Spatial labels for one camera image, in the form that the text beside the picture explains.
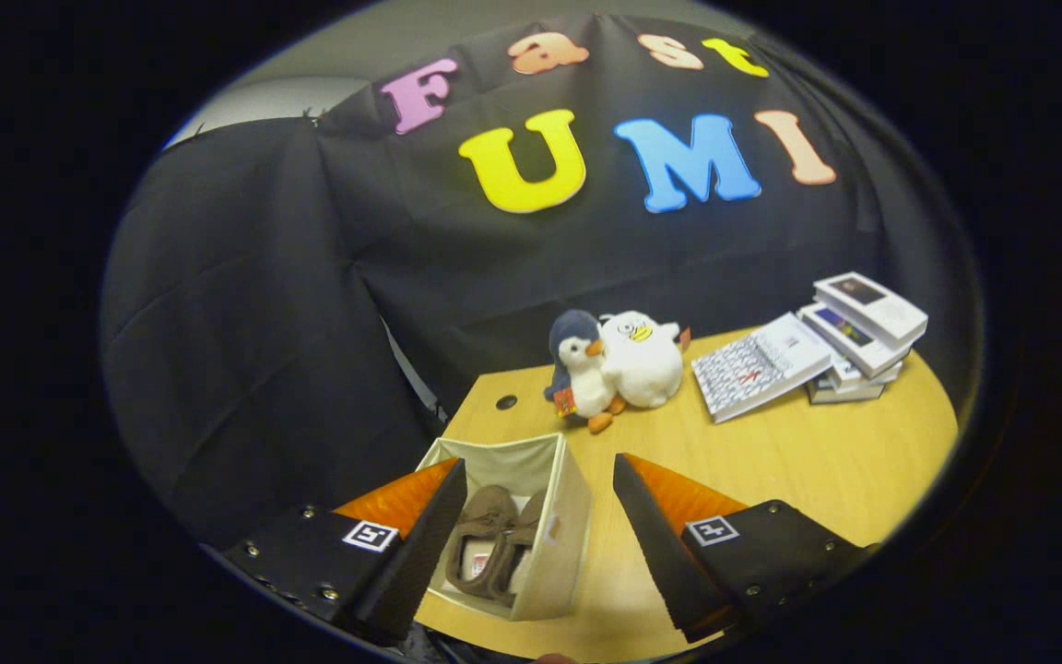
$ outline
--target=book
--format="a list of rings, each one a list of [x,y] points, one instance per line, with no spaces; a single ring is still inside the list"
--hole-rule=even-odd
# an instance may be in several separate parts
[[[798,311],[798,317],[801,318],[804,316],[805,308],[802,307]],[[838,353],[838,348],[830,346],[829,352],[832,364],[826,370],[825,375],[826,378],[829,378],[830,387],[835,388],[835,390],[853,390],[853,388],[867,388],[869,386],[879,386],[879,384],[894,381],[898,377],[898,370],[904,365],[904,361],[900,360],[896,364],[889,367],[884,373],[868,378],[867,375],[863,375],[859,371],[859,367],[856,367],[855,362],[842,356],[842,353]]]
[[[712,419],[720,424],[826,371],[830,353],[813,329],[786,313],[690,364]]]
[[[898,347],[880,343],[823,304],[801,307],[798,314],[868,379],[890,370],[912,350],[911,343]]]
[[[886,382],[876,382],[874,386],[863,386],[852,388],[851,390],[835,390],[829,378],[825,374],[818,375],[812,381],[806,382],[806,392],[809,393],[809,403],[813,405],[823,403],[846,403],[864,402],[877,399],[884,394]]]
[[[821,278],[813,288],[818,302],[889,347],[914,343],[928,325],[928,316],[912,303],[858,272]]]

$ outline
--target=wooden table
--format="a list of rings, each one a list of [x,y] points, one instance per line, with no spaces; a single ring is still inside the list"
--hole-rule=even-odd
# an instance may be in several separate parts
[[[529,659],[564,652],[577,661],[633,661],[699,646],[671,626],[612,490],[614,455],[622,450],[746,505],[788,501],[858,546],[888,539],[926,494],[957,440],[953,405],[936,375],[912,352],[880,398],[810,407],[805,389],[796,388],[713,424],[690,361],[750,331],[691,341],[673,399],[654,410],[629,409],[595,437],[556,419],[552,404],[544,401],[550,365],[480,375],[445,437],[496,444],[564,432],[593,491],[589,549],[577,605],[563,618],[510,623],[425,593],[415,620]],[[499,410],[502,395],[518,402]]]

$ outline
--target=black border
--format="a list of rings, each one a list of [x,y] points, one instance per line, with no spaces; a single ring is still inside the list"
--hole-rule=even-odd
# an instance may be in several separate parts
[[[987,272],[991,382],[919,532],[732,660],[1062,661],[1062,5],[818,4],[724,8],[855,85],[937,169]],[[220,72],[362,5],[0,7],[0,651],[362,656],[195,548],[132,472],[93,359],[109,220],[151,156]]]

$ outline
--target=storage box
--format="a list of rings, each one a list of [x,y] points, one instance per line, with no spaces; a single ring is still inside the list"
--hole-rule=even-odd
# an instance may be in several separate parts
[[[455,605],[498,615],[507,620],[558,618],[571,611],[577,580],[587,549],[593,494],[561,433],[497,445],[477,445],[438,438],[416,470],[463,458],[466,504],[478,489],[498,484],[523,509],[532,495],[547,487],[534,546],[519,563],[511,583],[514,606],[499,605],[458,591],[445,580],[448,546],[442,551],[429,592]]]

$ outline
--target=foam letter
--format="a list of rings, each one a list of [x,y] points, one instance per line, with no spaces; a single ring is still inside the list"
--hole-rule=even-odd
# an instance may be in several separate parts
[[[798,126],[798,116],[788,110],[761,110],[756,122],[767,125],[785,146],[793,160],[793,180],[803,185],[829,185],[835,182],[835,169],[822,163],[805,134]]]
[[[584,157],[568,126],[575,118],[572,110],[567,108],[545,110],[528,118],[528,130],[543,134],[555,160],[555,172],[542,182],[532,184],[519,175],[509,147],[514,132],[506,126],[467,139],[458,148],[458,154],[472,160],[481,190],[498,209],[533,214],[544,207],[558,206],[584,185]]]
[[[716,167],[716,194],[724,201],[759,194],[759,183],[749,175],[749,167],[732,139],[732,122],[723,116],[701,115],[692,119],[690,146],[674,138],[653,119],[621,122],[612,132],[632,143],[641,159],[641,170],[650,185],[646,209],[652,214],[678,210],[687,204],[670,180],[679,176],[696,197],[707,202],[712,189],[712,167]]]
[[[654,59],[667,65],[667,67],[680,68],[680,70],[701,70],[703,59],[687,50],[687,47],[680,44],[675,38],[663,37],[661,34],[639,34],[637,42],[645,46]]]
[[[514,58],[514,71],[534,74],[555,68],[555,65],[583,63],[589,50],[572,44],[571,38],[558,32],[541,32],[519,38],[507,49]]]
[[[434,121],[445,113],[445,106],[434,106],[429,103],[429,97],[443,100],[450,92],[450,84],[443,73],[457,71],[453,59],[443,58],[418,68],[418,70],[401,75],[392,81],[380,92],[392,97],[395,110],[400,114],[400,124],[395,125],[396,134],[408,134],[429,121]]]
[[[703,46],[723,55],[723,58],[730,65],[736,67],[737,70],[747,74],[761,76],[761,79],[768,79],[768,70],[766,68],[749,62],[749,51],[740,49],[738,46],[731,46],[731,44],[721,38],[705,38]]]

